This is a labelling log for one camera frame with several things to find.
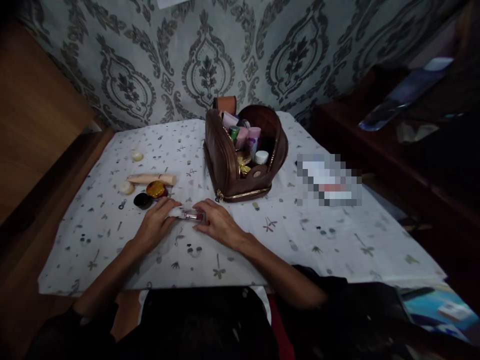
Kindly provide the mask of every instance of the hand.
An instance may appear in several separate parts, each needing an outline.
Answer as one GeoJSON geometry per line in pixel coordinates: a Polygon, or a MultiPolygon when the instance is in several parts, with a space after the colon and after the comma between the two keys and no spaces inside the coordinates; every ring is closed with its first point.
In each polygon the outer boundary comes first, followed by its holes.
{"type": "Polygon", "coordinates": [[[148,210],[141,222],[140,228],[136,232],[132,243],[135,248],[145,254],[151,252],[160,244],[160,241],[168,233],[170,226],[175,221],[175,217],[168,216],[170,210],[182,205],[168,197],[162,197],[154,207],[148,210]]]}
{"type": "Polygon", "coordinates": [[[255,237],[243,231],[230,216],[224,207],[210,199],[197,202],[193,205],[197,211],[206,214],[206,224],[197,224],[193,228],[198,232],[209,235],[220,244],[240,252],[244,245],[256,241],[255,237]]]}

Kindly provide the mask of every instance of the person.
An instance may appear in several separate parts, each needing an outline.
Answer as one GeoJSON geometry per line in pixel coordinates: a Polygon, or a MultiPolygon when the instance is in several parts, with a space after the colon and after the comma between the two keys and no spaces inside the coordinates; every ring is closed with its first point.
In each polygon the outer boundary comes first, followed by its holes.
{"type": "Polygon", "coordinates": [[[148,292],[140,324],[115,342],[115,298],[169,232],[176,218],[168,214],[180,205],[162,198],[149,209],[135,237],[73,306],[41,327],[26,359],[391,359],[398,345],[375,328],[345,279],[289,265],[210,199],[193,206],[207,220],[194,229],[258,269],[275,292],[282,325],[274,333],[248,286],[157,289],[148,292]]]}

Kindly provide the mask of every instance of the cosmetic bag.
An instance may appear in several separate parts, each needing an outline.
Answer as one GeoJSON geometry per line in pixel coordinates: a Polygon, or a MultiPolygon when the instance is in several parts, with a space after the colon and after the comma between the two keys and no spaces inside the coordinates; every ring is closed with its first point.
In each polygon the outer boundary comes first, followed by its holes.
{"type": "Polygon", "coordinates": [[[238,114],[240,119],[248,120],[252,127],[261,128],[258,150],[265,150],[270,156],[266,164],[256,165],[242,178],[234,144],[222,125],[222,111],[236,114],[235,96],[215,98],[212,109],[206,113],[203,149],[216,193],[215,200],[237,203],[261,198],[272,188],[272,180],[289,152],[289,143],[280,119],[273,109],[263,105],[248,105],[238,114]]]}

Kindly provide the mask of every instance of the sleeve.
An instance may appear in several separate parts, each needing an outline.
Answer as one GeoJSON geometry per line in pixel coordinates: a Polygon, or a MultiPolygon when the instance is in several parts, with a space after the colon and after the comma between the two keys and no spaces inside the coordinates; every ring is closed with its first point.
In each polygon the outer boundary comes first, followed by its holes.
{"type": "Polygon", "coordinates": [[[70,307],[47,320],[33,338],[25,359],[80,359],[112,355],[115,339],[110,334],[118,305],[113,303],[91,321],[70,307]]]}
{"type": "Polygon", "coordinates": [[[285,332],[297,359],[349,359],[358,329],[368,332],[367,313],[345,278],[320,277],[312,269],[295,265],[328,294],[318,309],[299,310],[276,296],[285,332]]]}

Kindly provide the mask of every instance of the damask wallpaper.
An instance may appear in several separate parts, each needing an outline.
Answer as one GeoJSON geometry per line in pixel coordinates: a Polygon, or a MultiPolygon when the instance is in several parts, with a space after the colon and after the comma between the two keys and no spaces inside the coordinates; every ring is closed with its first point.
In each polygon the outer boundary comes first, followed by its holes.
{"type": "Polygon", "coordinates": [[[400,63],[458,0],[28,0],[20,21],[115,130],[203,118],[214,97],[308,126],[313,105],[400,63]]]}

